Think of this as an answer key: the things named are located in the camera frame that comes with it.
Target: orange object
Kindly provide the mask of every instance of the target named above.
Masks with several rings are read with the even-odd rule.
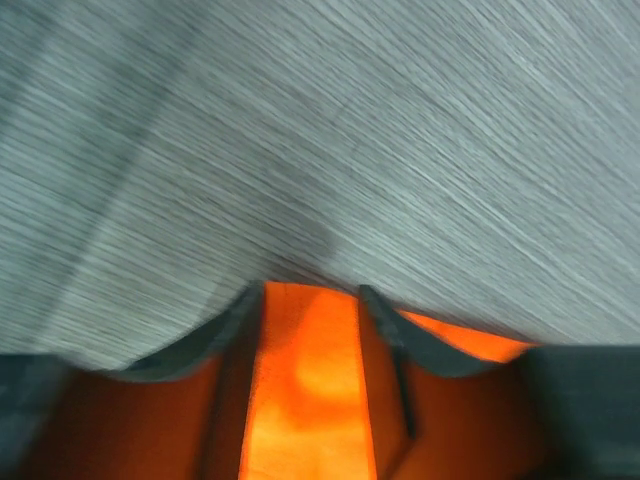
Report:
[[[530,347],[404,315],[483,360],[508,362]],[[376,478],[359,335],[353,296],[320,287],[266,284],[240,478]],[[102,393],[90,398],[76,393],[83,397],[82,408],[71,413],[66,407],[54,415],[27,461],[25,478],[198,478],[187,457],[196,455],[194,444],[203,435],[202,409],[213,390],[213,368],[172,384],[92,380],[96,383],[82,388],[101,388]],[[544,460],[542,434],[510,366],[468,378],[439,378],[418,367],[409,375],[421,433],[394,478],[506,480]],[[188,398],[181,403],[180,396]],[[67,396],[66,405],[74,401],[80,398]],[[391,422],[389,435],[393,431]]]

